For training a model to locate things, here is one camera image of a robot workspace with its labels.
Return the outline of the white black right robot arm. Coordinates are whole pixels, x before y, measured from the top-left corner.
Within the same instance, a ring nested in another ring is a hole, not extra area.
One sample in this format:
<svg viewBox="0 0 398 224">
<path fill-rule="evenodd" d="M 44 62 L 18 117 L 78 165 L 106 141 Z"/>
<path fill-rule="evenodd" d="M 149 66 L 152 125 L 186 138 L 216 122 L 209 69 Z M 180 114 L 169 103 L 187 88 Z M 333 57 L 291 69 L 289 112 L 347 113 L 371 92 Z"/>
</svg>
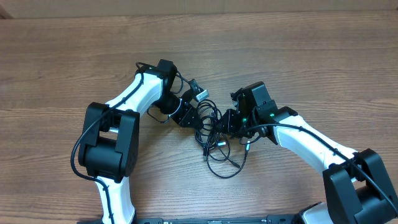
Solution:
<svg viewBox="0 0 398 224">
<path fill-rule="evenodd" d="M 325 202 L 300 211 L 293 223 L 387 223 L 397 218 L 397 194 L 382 158 L 358 152 L 311 127 L 288 106 L 278 108 L 263 82 L 231 94 L 235 104 L 217 122 L 236 138 L 269 138 L 301 157 L 323 177 Z"/>
</svg>

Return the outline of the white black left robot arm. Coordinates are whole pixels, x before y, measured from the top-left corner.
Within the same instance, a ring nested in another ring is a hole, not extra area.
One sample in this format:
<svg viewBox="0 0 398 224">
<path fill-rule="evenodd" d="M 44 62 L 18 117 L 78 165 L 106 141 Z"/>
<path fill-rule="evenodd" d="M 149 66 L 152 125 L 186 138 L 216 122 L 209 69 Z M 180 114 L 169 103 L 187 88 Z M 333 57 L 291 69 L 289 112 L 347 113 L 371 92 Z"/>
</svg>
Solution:
<svg viewBox="0 0 398 224">
<path fill-rule="evenodd" d="M 155 106 L 179 126 L 199 130 L 203 123 L 191 101 L 208 98 L 207 90 L 195 80 L 182 96 L 172 92 L 181 74 L 172 61 L 160 60 L 156 66 L 138 62 L 134 81 L 106 103 L 92 102 L 86 109 L 83 131 L 71 154 L 74 173 L 96 183 L 103 216 L 97 223 L 135 223 L 129 177 L 136 165 L 139 123 Z"/>
</svg>

